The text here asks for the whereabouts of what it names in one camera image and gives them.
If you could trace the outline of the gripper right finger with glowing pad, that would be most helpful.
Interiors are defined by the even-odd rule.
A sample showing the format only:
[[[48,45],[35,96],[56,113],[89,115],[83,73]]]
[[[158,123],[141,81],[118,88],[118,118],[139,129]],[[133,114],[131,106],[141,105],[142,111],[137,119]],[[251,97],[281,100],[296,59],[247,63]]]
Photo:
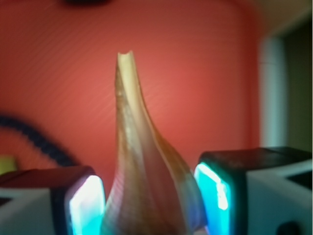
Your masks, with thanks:
[[[291,147],[206,151],[195,178],[210,235],[310,235],[313,158]]]

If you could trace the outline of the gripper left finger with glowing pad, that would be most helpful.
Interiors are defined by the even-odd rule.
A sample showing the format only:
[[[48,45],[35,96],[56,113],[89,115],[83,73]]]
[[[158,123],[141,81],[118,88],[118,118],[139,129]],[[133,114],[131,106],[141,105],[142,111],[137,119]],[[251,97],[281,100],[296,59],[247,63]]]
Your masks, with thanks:
[[[8,172],[0,177],[0,233],[98,235],[105,203],[89,166]]]

